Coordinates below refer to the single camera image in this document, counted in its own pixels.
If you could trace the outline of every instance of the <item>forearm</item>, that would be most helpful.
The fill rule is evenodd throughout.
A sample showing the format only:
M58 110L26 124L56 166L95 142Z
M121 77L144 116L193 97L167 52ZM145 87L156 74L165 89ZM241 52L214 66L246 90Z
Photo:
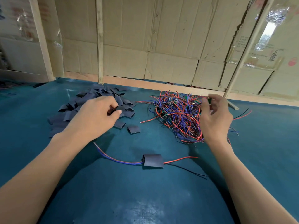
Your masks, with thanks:
M241 223L297 223L235 156L230 145L211 145Z
M66 133L55 135L32 162L0 188L1 223L36 223L65 169L84 146Z

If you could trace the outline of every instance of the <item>wooden post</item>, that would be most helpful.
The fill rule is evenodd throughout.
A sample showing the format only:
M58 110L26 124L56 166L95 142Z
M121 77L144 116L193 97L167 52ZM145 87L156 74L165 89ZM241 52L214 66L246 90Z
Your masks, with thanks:
M251 48L252 48L252 46L254 44L254 41L255 41L255 39L257 37L257 34L259 33L259 31L260 31L263 23L266 20L266 17L268 15L269 11L270 11L270 8L271 8L273 2L274 2L274 0L268 0L266 6L264 7L264 10L262 11L262 14L260 15L260 18L258 19L258 22L257 22L257 24L256 24L256 26L255 26L255 28L254 28L254 30L253 30L250 38L249 38L249 41L248 41L248 43L246 45L246 48L245 48L245 50L244 50L244 52L243 52L243 54L241 56L241 59L240 59L240 61L238 63L238 66L237 66L237 68L236 68L236 70L235 70L235 72L233 74L233 77L231 78L231 80L229 82L229 85L228 85L228 87L227 87L227 89L226 89L226 91L225 91L225 93L223 95L225 98L228 97L228 94L232 90L232 88L233 88L233 86L234 86L234 84L235 84L235 82L237 80L237 77L240 74L240 70L243 67L243 65L245 63L245 60L247 59L247 56L248 56L248 54L249 54L249 52L250 52L250 50L251 50Z
M39 39L40 48L42 50L42 55L43 55L43 59L44 59L45 67L46 67L48 80L53 81L53 80L55 80L55 78L53 75L53 70L52 70L52 66L51 66L46 36L45 36L43 24L42 24L42 18L40 16L40 12L39 12L38 2L37 2L37 0L29 0L29 3L30 3L34 23L35 23L35 28L37 31L37 36Z
M97 62L99 84L104 83L104 53L103 53L103 3L96 0L97 10Z

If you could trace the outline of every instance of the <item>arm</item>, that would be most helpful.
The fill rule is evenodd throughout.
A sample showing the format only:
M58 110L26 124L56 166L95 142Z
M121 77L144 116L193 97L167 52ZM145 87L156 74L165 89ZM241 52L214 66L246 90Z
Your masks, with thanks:
M1 223L36 223L73 158L93 139L110 129L121 110L114 97L88 100L65 130L16 176L0 188Z
M210 94L211 106L202 100L200 127L226 180L241 223L298 222L259 183L236 157L226 137L233 120L225 98Z

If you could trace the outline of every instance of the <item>left hand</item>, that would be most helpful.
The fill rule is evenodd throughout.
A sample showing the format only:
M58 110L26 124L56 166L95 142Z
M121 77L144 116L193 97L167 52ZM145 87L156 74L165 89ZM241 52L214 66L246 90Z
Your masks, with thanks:
M101 96L88 100L62 133L80 137L85 144L98 138L113 127L121 110L107 113L118 106L113 96Z

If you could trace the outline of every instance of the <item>hand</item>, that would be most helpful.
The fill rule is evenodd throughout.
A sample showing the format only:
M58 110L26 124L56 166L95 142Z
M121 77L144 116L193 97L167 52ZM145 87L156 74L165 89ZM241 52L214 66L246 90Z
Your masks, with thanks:
M117 106L113 96L90 99L80 108L62 133L79 137L86 145L113 127L122 111L117 110L110 116L107 113Z
M212 98L209 105L205 97L202 98L202 111L200 116L200 129L204 135L204 140L211 145L227 144L226 137L233 116L228 110L226 98L218 94L209 94Z

